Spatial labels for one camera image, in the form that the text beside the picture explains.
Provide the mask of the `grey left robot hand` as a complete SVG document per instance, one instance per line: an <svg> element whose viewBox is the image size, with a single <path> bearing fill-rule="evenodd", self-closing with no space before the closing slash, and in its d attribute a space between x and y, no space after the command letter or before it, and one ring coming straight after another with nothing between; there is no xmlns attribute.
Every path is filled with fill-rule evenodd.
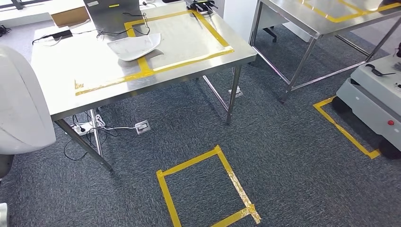
<svg viewBox="0 0 401 227"><path fill-rule="evenodd" d="M0 178L4 178L11 170L15 155L0 154Z"/></svg>

